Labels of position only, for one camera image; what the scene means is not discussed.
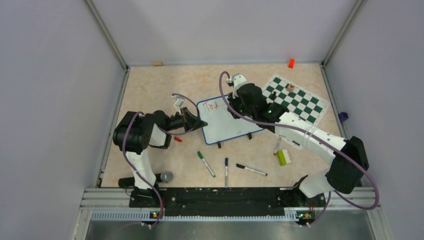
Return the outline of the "red marker cap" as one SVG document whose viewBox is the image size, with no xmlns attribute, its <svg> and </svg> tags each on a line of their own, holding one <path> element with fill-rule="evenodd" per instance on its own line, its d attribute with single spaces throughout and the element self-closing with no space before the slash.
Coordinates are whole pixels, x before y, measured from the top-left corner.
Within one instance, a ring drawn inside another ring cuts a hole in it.
<svg viewBox="0 0 424 240">
<path fill-rule="evenodd" d="M 179 138 L 179 137 L 177 137 L 177 136 L 175 136 L 175 137 L 174 137 L 174 139 L 175 139 L 177 142 L 179 142 L 179 143 L 181 143 L 181 142 L 183 141 L 181 138 Z"/>
</svg>

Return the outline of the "blue framed whiteboard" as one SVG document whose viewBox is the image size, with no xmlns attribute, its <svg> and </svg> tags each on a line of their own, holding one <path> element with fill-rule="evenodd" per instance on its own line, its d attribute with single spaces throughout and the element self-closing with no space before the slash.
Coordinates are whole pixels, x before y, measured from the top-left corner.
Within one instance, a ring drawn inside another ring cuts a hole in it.
<svg viewBox="0 0 424 240">
<path fill-rule="evenodd" d="M 207 126 L 202 127 L 203 138 L 207 145 L 218 144 L 263 130 L 254 123 L 233 118 L 220 96 L 199 101 L 197 107 L 200 119 L 207 123 Z"/>
</svg>

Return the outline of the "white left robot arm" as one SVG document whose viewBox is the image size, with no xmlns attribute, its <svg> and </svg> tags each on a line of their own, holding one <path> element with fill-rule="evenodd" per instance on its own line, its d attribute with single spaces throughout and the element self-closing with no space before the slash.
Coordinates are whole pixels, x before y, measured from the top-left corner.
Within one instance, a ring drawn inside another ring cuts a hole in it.
<svg viewBox="0 0 424 240">
<path fill-rule="evenodd" d="M 129 178 L 118 181 L 121 188 L 133 187 L 136 196 L 149 207 L 160 202 L 160 193 L 155 190 L 159 182 L 153 173 L 148 148 L 167 149 L 172 135 L 170 131 L 184 129 L 185 133 L 208 126 L 199 116 L 193 115 L 186 107 L 181 113 L 168 116 L 164 111 L 137 113 L 128 111 L 113 132 L 113 143 L 119 147 L 126 162 L 130 165 L 134 180 Z"/>
</svg>

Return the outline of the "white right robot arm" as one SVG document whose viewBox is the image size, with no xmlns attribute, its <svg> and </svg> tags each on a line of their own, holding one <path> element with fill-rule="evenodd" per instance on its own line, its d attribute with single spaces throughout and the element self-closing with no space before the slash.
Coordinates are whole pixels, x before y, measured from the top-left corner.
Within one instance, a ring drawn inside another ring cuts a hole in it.
<svg viewBox="0 0 424 240">
<path fill-rule="evenodd" d="M 328 164 L 327 169 L 298 182 L 298 189 L 293 192 L 297 205 L 307 206 L 315 196 L 325 192 L 350 194 L 366 174 L 368 159 L 361 139 L 332 135 L 309 124 L 287 107 L 268 102 L 262 89 L 253 83 L 230 81 L 228 85 L 233 90 L 224 102 L 236 119 L 294 140 Z"/>
</svg>

